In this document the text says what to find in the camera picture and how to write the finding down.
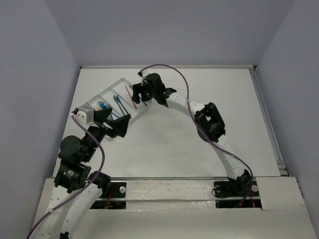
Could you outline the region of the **green plastic knife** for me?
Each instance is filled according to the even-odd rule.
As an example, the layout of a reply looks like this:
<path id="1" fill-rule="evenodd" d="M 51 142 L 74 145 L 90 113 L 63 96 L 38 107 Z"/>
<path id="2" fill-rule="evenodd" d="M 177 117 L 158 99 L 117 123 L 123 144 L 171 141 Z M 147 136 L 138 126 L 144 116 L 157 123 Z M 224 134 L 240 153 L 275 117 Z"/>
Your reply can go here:
<path id="1" fill-rule="evenodd" d="M 126 115 L 128 115 L 128 114 L 129 114 L 129 112 L 126 110 L 126 108 L 124 107 L 124 105 L 123 105 L 123 104 L 121 105 L 121 107 L 122 107 L 122 109 L 124 110 L 124 112 L 126 113 Z"/>

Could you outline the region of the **teal plastic spoon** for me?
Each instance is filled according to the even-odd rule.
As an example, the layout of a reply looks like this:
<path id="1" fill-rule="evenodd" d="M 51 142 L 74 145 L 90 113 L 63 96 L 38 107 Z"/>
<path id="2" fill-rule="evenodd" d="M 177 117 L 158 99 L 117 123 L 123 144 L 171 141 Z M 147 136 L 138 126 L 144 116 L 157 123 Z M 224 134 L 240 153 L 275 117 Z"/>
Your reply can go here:
<path id="1" fill-rule="evenodd" d="M 120 103 L 118 102 L 116 96 L 114 96 L 114 101 L 115 101 L 115 103 L 118 105 L 118 108 L 120 109 L 122 115 L 123 115 L 123 116 L 126 115 L 126 113 L 125 113 L 124 110 L 122 109 Z"/>

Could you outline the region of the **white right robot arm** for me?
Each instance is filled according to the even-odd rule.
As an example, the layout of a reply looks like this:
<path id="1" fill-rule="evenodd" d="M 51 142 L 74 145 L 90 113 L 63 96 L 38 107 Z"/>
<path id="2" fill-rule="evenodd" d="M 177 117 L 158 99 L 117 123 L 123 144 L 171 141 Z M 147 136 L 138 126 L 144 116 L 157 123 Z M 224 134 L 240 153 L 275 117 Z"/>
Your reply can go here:
<path id="1" fill-rule="evenodd" d="M 138 104 L 151 99 L 159 105 L 189 116 L 195 124 L 199 137 L 209 143 L 224 166 L 229 189 L 234 195 L 243 194 L 252 183 L 253 176 L 242 160 L 231 149 L 226 137 L 225 122 L 214 103 L 197 103 L 173 88 L 164 85 L 157 73 L 138 72 L 140 83 L 132 86 L 132 100 Z"/>

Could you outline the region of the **blue plastic knife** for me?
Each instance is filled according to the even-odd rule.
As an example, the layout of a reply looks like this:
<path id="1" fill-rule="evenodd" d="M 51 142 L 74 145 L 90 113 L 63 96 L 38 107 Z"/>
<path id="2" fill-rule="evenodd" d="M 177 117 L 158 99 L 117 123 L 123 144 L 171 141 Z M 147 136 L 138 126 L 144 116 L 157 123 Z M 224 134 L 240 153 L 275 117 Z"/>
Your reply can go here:
<path id="1" fill-rule="evenodd" d="M 122 105 L 122 102 L 118 95 L 113 95 L 113 99 L 117 104 Z"/>

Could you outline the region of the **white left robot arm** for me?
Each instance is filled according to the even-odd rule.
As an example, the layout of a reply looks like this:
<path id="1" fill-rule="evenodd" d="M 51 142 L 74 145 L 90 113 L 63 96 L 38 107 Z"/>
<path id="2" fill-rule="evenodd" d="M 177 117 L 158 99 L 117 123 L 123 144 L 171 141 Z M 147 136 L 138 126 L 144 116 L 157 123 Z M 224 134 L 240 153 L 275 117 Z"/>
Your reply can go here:
<path id="1" fill-rule="evenodd" d="M 70 239 L 83 215 L 99 197 L 109 196 L 111 178 L 102 173 L 106 153 L 101 145 L 106 136 L 124 137 L 130 114 L 111 118 L 111 108 L 87 113 L 78 108 L 72 120 L 85 132 L 82 138 L 69 135 L 60 143 L 60 165 L 54 178 L 49 204 L 33 225 L 28 239 Z"/>

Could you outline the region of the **orange chopstick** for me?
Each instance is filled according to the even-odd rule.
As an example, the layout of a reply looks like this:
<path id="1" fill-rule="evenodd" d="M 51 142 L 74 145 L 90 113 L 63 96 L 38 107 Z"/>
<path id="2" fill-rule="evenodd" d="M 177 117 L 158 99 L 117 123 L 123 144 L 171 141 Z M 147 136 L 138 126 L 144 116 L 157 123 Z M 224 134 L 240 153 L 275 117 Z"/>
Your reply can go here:
<path id="1" fill-rule="evenodd" d="M 132 95 L 131 95 L 131 93 L 130 93 L 130 91 L 129 91 L 129 89 L 128 89 L 128 86 L 125 85 L 125 88 L 126 88 L 126 91 L 127 91 L 128 95 L 129 95 L 131 101 L 132 101 L 132 104 L 133 104 L 134 108 L 137 110 L 138 108 L 137 108 L 137 106 L 136 106 L 136 103 L 135 103 L 135 102 L 133 101 L 133 99 L 132 99 Z"/>

